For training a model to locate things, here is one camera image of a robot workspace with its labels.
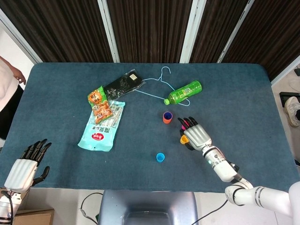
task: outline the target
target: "white robotic arm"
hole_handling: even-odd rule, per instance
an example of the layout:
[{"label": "white robotic arm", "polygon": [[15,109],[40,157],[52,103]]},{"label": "white robotic arm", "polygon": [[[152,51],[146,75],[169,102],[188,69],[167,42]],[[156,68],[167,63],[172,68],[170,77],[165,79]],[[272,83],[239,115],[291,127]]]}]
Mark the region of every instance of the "white robotic arm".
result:
[{"label": "white robotic arm", "polygon": [[51,143],[43,146],[46,142],[47,139],[44,139],[29,146],[11,168],[4,184],[7,191],[1,192],[3,196],[0,198],[0,225],[12,224],[12,218],[22,202],[21,194],[42,182],[48,175],[50,167],[47,166],[40,177],[34,178],[44,154],[51,146]]},{"label": "white robotic arm", "polygon": [[180,142],[190,150],[201,151],[218,177],[224,182],[233,183],[225,189],[229,202],[238,206],[257,205],[279,212],[292,217],[294,225],[300,225],[300,182],[293,184],[289,193],[267,187],[253,187],[237,173],[238,167],[226,160],[220,149],[211,145],[211,138],[194,118],[178,119],[185,128],[180,130]]}]

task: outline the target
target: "black package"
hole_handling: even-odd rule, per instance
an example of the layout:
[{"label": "black package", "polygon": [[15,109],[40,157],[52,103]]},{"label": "black package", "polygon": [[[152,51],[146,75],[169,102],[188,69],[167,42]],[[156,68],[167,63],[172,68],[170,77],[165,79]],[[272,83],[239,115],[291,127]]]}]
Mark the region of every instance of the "black package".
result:
[{"label": "black package", "polygon": [[116,100],[122,95],[138,89],[144,84],[136,70],[125,73],[122,77],[103,87],[108,100]]}]

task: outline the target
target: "green plastic bottle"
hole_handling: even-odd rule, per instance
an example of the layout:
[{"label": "green plastic bottle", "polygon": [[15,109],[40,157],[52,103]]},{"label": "green plastic bottle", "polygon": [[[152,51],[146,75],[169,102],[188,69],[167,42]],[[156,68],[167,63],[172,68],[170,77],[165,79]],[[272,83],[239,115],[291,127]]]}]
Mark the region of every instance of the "green plastic bottle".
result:
[{"label": "green plastic bottle", "polygon": [[166,105],[175,105],[187,99],[188,97],[191,97],[192,95],[198,94],[200,91],[202,91],[202,86],[200,82],[193,81],[182,88],[172,91],[169,94],[169,97],[164,100],[164,103]]}]

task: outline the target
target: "bottle cap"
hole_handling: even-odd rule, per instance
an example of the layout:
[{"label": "bottle cap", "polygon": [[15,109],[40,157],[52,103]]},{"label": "bottle cap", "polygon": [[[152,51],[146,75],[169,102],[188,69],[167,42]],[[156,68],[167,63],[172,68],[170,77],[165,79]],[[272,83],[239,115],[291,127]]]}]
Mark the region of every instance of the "bottle cap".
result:
[{"label": "bottle cap", "polygon": [[165,105],[168,105],[168,104],[170,104],[170,101],[169,101],[169,99],[167,99],[167,98],[166,98],[166,99],[164,100],[164,103],[165,103]]},{"label": "bottle cap", "polygon": [[162,163],[165,159],[165,155],[163,153],[158,153],[156,155],[156,160],[159,162],[159,163]]}]

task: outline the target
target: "small cup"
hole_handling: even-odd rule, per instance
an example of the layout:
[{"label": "small cup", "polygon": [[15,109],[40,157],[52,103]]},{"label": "small cup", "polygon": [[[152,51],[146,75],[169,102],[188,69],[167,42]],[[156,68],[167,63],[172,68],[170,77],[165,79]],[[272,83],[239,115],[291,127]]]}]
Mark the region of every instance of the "small cup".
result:
[{"label": "small cup", "polygon": [[169,124],[169,123],[171,122],[172,118],[173,118],[172,113],[170,113],[170,112],[165,112],[164,115],[163,115],[163,122],[164,122],[165,124]]},{"label": "small cup", "polygon": [[189,142],[189,140],[188,140],[188,138],[185,136],[185,135],[183,135],[181,138],[180,138],[180,143],[181,144],[186,144],[186,143],[188,143]]},{"label": "small cup", "polygon": [[156,155],[156,160],[159,162],[159,163],[162,163],[165,159],[165,155],[163,153],[158,153]]}]

